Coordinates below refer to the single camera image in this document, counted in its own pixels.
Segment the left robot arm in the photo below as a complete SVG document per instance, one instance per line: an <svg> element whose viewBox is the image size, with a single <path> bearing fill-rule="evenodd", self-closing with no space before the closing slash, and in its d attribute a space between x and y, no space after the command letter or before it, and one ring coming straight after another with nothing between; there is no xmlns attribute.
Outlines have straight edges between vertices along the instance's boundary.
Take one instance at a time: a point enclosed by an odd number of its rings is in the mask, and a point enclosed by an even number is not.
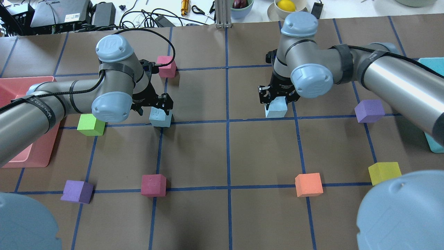
<svg viewBox="0 0 444 250"><path fill-rule="evenodd" d="M171 65L175 48L171 48L168 62L139 60L121 33L107 35L97 43L97 80L34 84L23 97L1 108L1 166L71 114L93 114L101 121L119 123L131 110L142 115L142 107L170 113L173 100L167 93L157 95L150 73ZM58 230L43 204L25 195L1 192L2 250L60 250Z"/></svg>

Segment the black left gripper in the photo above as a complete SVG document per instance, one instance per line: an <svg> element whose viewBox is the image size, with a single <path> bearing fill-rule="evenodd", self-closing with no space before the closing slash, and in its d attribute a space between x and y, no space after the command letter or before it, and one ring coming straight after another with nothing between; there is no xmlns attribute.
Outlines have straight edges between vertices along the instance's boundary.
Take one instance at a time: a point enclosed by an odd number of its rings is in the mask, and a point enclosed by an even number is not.
<svg viewBox="0 0 444 250"><path fill-rule="evenodd" d="M166 92L162 95L157 95L151 84L151 76L152 74L159 73L159 66L154 62L145 59L139 60L139 63L144 71L143 76L147 76L148 78L148 84L143 90L132 95L133 103L131 105L131 110L134 110L138 115L143 116L142 107L154 107L162 109L165 112L165 115L169 116L173 109L172 98Z"/></svg>

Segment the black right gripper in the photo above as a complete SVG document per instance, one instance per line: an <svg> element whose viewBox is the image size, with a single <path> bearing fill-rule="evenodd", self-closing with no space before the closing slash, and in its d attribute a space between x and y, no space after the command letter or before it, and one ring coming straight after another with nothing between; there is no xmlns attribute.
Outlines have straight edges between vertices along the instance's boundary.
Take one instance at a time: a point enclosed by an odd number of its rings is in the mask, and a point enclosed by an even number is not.
<svg viewBox="0 0 444 250"><path fill-rule="evenodd" d="M268 86L258 86L261 104L269 105L278 97L284 97L287 104L300 99L290 79L290 70L287 64L279 60L276 53L277 51L273 50L265 55L265 62L273 66L273 71L270 84Z"/></svg>

